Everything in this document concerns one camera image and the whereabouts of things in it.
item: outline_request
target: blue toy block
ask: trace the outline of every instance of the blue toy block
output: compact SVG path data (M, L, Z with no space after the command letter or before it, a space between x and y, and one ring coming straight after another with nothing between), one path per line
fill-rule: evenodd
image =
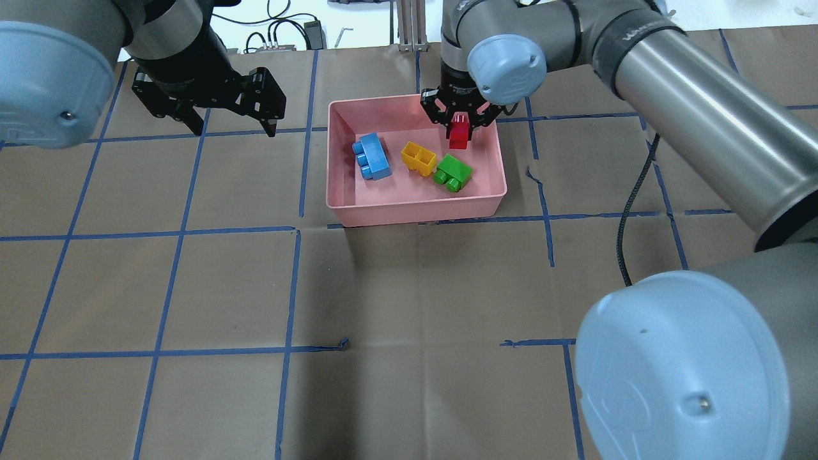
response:
M378 180L392 175L378 133L362 136L360 141L353 144L353 153L364 179Z

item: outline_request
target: yellow toy block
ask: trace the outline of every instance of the yellow toy block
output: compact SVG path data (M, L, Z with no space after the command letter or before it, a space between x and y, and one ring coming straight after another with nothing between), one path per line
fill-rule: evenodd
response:
M423 177L429 177L438 165L438 156L427 148L423 148L414 142L409 142L401 150L401 159L411 171L417 171Z

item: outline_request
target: green toy block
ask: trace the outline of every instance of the green toy block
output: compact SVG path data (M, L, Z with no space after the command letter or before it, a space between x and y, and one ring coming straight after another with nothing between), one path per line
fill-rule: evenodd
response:
M472 171L474 170L471 166L446 154L438 163L438 171L434 173L432 179L440 185L445 183L450 192L459 192L465 183L469 182Z

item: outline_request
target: pink plastic container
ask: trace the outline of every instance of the pink plastic container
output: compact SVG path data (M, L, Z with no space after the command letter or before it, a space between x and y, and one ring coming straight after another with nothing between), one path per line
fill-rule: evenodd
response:
M332 102L328 130L326 205L345 227L488 217L506 195L497 125L475 129L468 149L450 150L446 130L429 121L418 95ZM378 133L390 177L361 176L352 144L368 133ZM401 160L409 141L436 153L438 161L452 154L474 168L471 180L451 193L410 171Z

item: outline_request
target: black connector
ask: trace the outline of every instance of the black connector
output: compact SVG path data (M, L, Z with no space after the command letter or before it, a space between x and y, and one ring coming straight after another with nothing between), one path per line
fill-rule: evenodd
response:
M304 31L307 33L307 49L324 49L326 40L324 29L319 20L311 20L304 24Z

